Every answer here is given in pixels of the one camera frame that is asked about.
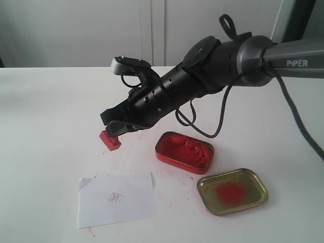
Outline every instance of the white paper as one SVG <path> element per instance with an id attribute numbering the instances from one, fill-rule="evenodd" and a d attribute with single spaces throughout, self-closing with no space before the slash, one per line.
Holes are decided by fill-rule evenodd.
<path id="1" fill-rule="evenodd" d="M 151 173 L 82 178 L 77 228 L 156 216 Z"/>

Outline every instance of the red ink stain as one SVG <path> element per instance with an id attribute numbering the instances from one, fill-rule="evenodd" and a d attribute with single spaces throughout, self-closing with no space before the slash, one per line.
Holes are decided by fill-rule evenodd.
<path id="1" fill-rule="evenodd" d="M 196 168 L 204 168 L 213 157 L 213 151 L 195 139 L 173 134 L 159 142 L 158 153 Z"/>
<path id="2" fill-rule="evenodd" d="M 89 227 L 89 233 L 90 233 L 93 237 L 96 237 L 96 235 L 92 232 L 91 227 Z"/>
<path id="3" fill-rule="evenodd" d="M 245 190 L 234 182 L 221 184 L 213 191 L 216 192 L 218 200 L 227 205 L 238 205 L 246 199 Z"/>

